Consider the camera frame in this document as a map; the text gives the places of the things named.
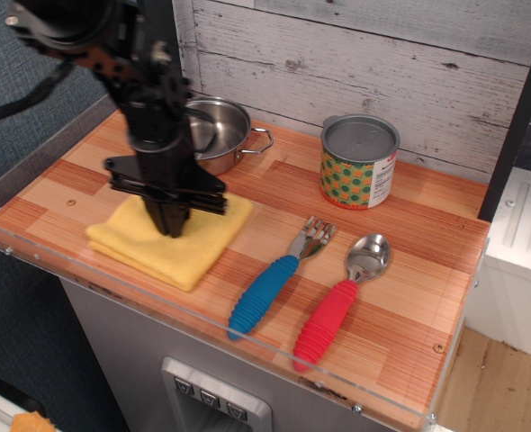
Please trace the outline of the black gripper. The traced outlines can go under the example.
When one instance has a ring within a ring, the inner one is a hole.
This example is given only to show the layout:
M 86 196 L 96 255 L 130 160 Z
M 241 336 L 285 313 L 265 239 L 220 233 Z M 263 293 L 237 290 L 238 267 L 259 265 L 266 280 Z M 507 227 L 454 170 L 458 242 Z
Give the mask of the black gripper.
M 148 215 L 161 234 L 179 238 L 190 207 L 216 214 L 226 211 L 226 185 L 198 164 L 184 142 L 159 148 L 135 140 L 131 144 L 132 156 L 109 157 L 103 165 L 111 174 L 112 189 L 145 198 Z M 163 203 L 170 204 L 168 227 Z

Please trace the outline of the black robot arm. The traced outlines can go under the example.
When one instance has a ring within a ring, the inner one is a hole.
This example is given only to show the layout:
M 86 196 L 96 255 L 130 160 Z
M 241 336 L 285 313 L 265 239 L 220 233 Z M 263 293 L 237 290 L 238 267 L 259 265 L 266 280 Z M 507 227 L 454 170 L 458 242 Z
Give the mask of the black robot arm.
M 132 155 L 104 161 L 112 189 L 181 236 L 192 209 L 222 214 L 225 184 L 195 160 L 189 81 L 131 1 L 12 1 L 7 25 L 40 54 L 92 71 L 128 125 Z

